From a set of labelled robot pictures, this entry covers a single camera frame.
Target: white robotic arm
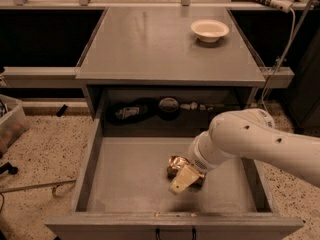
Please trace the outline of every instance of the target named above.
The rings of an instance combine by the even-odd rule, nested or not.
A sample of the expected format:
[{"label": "white robotic arm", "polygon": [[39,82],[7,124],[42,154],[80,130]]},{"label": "white robotic arm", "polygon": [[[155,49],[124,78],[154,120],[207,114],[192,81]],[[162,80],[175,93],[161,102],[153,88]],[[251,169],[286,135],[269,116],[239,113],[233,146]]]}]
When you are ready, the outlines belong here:
[{"label": "white robotic arm", "polygon": [[190,165],[173,180],[178,194],[228,159],[244,157],[271,164],[320,187],[320,139],[274,129],[272,117],[261,109],[225,112],[189,148]]}]

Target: drawer handle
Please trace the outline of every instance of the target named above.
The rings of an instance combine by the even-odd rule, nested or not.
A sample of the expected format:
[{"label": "drawer handle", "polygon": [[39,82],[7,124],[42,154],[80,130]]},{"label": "drawer handle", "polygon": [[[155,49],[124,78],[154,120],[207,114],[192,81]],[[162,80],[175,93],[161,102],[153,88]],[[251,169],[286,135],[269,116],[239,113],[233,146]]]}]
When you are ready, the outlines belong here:
[{"label": "drawer handle", "polygon": [[[156,229],[156,239],[157,240],[161,240],[160,238],[160,229],[157,228]],[[196,240],[197,239],[197,231],[195,228],[192,229],[192,240]]]}]

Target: floor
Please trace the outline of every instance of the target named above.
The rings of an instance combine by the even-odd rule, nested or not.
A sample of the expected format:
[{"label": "floor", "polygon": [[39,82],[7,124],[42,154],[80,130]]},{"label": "floor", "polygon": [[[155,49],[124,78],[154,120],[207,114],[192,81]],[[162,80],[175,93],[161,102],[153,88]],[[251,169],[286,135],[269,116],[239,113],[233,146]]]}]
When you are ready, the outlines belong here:
[{"label": "floor", "polygon": [[[277,128],[293,132],[294,126],[277,102],[269,102]],[[0,165],[9,161],[19,168],[17,175],[0,175],[0,189],[76,179],[86,150],[92,119],[88,114],[55,112],[36,115],[27,112],[31,125],[5,153]],[[320,137],[320,131],[307,133]],[[300,217],[305,225],[286,240],[320,238],[320,189],[272,166],[264,165],[266,178],[280,215]],[[0,228],[9,240],[53,240],[44,226],[47,217],[69,212],[73,185],[64,185],[55,195],[51,188],[4,194]]]}]

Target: plastic container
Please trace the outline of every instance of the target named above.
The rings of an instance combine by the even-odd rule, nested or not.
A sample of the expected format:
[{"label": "plastic container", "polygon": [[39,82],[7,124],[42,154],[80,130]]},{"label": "plastic container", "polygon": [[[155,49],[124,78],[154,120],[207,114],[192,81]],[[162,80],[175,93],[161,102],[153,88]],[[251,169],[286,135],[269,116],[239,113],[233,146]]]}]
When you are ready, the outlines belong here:
[{"label": "plastic container", "polygon": [[4,95],[0,95],[0,99],[8,108],[8,112],[0,118],[0,152],[4,154],[30,126],[23,111],[22,101]]}]

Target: gray tabletop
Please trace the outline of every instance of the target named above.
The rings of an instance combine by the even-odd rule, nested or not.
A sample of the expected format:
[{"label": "gray tabletop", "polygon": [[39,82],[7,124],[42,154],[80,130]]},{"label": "gray tabletop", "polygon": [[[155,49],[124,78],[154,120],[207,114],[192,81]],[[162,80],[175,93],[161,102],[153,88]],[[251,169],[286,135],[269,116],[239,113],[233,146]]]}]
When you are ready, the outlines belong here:
[{"label": "gray tabletop", "polygon": [[[199,19],[230,28],[217,43],[191,31]],[[110,7],[78,79],[150,84],[262,87],[265,80],[225,8]]]}]

